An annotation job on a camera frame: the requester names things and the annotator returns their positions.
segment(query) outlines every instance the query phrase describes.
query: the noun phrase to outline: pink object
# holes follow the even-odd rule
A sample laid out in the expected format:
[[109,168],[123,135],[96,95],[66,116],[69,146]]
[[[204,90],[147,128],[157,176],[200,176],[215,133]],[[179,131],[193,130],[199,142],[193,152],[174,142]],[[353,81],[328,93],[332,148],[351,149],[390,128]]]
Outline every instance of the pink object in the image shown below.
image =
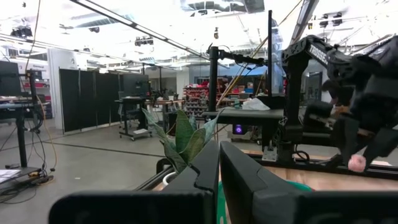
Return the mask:
[[363,172],[366,166],[366,159],[362,155],[352,155],[348,162],[348,169],[354,172]]

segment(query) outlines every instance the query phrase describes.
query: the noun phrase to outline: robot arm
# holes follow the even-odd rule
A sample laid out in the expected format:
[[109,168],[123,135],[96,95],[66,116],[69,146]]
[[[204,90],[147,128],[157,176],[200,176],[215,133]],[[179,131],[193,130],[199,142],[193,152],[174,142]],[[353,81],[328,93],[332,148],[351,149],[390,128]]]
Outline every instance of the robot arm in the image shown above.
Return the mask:
[[[368,146],[364,157],[366,167],[377,156],[388,156],[398,144],[398,133],[392,129],[398,110],[398,37],[393,37],[384,51],[374,58],[368,55],[348,56],[313,35],[291,45],[282,54],[289,81],[285,116],[289,126],[298,126],[301,76],[313,58],[327,69],[332,98],[349,106],[333,125],[332,139],[341,151],[343,162]],[[298,142],[300,135],[288,136]]]

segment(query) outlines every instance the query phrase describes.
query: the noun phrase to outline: light fixture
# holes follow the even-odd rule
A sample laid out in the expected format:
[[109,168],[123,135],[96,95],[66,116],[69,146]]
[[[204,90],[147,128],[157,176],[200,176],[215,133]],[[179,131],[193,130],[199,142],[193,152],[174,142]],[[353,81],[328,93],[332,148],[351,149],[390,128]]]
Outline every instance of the light fixture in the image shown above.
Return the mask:
[[[145,28],[145,27],[143,27],[143,26],[141,26],[141,25],[139,25],[139,24],[137,24],[137,23],[135,23],[133,21],[130,21],[130,20],[124,18],[123,16],[120,16],[120,15],[118,15],[118,14],[116,14],[116,13],[114,13],[114,12],[112,12],[112,11],[106,9],[106,8],[104,8],[103,6],[100,6],[100,5],[96,4],[96,3],[93,3],[90,0],[71,0],[71,1],[83,6],[85,8],[87,8],[87,9],[90,9],[90,10],[92,10],[94,12],[97,12],[98,14],[101,14],[101,15],[106,16],[106,17],[108,17],[110,19],[113,19],[113,20],[115,20],[117,22],[120,22],[120,23],[122,23],[122,24],[124,24],[126,26],[129,26],[129,27],[131,27],[131,28],[133,28],[135,30],[138,30],[138,31],[141,31],[141,32],[143,32],[143,33],[145,33],[147,35],[153,36],[156,39],[164,41],[164,42],[166,42],[166,43],[168,43],[170,45],[173,45],[174,47],[177,47],[177,48],[179,48],[181,50],[186,50],[187,52],[190,52],[191,54],[196,55],[196,56],[198,56],[200,58],[203,58],[205,60],[210,60],[208,57],[202,55],[201,53],[199,53],[199,52],[197,52],[195,50],[192,50],[192,49],[190,49],[188,47],[185,47],[182,44],[178,44],[178,45],[174,44],[175,41],[172,42],[172,40],[170,40],[169,38],[167,38],[167,37],[165,37],[163,35],[160,35],[160,34],[154,32],[154,31],[152,31],[152,30],[150,30],[148,28]],[[227,67],[226,65],[223,65],[222,63],[218,62],[218,65],[229,69],[229,67]]]

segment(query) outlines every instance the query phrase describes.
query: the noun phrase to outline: ceiling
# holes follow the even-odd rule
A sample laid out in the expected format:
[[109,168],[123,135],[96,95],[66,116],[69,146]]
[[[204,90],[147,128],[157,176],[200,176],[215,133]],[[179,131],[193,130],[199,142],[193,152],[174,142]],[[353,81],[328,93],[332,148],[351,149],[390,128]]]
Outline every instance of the ceiling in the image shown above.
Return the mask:
[[[276,22],[280,22],[298,0],[93,1],[203,54],[210,44],[225,45],[231,50],[257,47],[267,37],[266,12],[272,9],[273,18]],[[33,28],[38,2],[38,0],[14,0],[9,1],[8,7],[0,8],[0,33],[9,35],[12,28],[18,26],[28,25]],[[313,15],[319,19],[324,14],[332,17],[337,12],[342,12],[343,23],[336,27],[329,25],[320,28],[319,21],[313,21],[313,29],[305,29],[303,36],[315,34],[326,37],[330,43],[335,44],[363,27],[345,44],[348,46],[367,44],[386,34],[396,32],[395,28],[386,24],[389,19],[396,18],[397,14],[392,9],[398,9],[397,6],[398,1],[393,0],[320,0]],[[279,26],[279,40],[283,40],[282,49],[289,45],[299,12],[300,8],[296,9]],[[89,28],[92,27],[99,27],[99,32],[91,32]],[[216,29],[218,39],[214,38]],[[39,41],[72,49],[89,48],[92,52],[134,60],[151,58],[162,61],[184,58],[188,54],[157,39],[154,39],[153,45],[136,46],[134,44],[136,37],[143,36],[145,34],[114,23],[71,1],[41,0],[37,29]]]

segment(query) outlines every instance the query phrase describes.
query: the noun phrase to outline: green object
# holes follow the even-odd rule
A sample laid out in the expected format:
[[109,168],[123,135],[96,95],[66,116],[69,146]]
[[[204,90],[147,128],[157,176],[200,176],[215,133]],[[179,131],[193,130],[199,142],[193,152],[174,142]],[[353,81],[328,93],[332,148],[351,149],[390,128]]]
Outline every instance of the green object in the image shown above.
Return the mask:
[[148,124],[155,128],[157,135],[160,137],[164,147],[164,154],[173,165],[176,173],[181,173],[211,139],[218,119],[217,115],[215,119],[197,129],[198,125],[195,118],[191,117],[188,119],[184,111],[178,110],[175,121],[175,140],[173,140],[157,125],[154,117],[146,109],[143,108],[142,110],[148,120]]
[[[303,191],[313,191],[311,187],[286,180],[288,183],[292,184],[294,187],[296,187],[299,190]],[[227,224],[226,221],[226,207],[225,207],[225,194],[224,194],[224,188],[223,188],[223,183],[220,181],[218,183],[218,198],[217,198],[217,224]]]

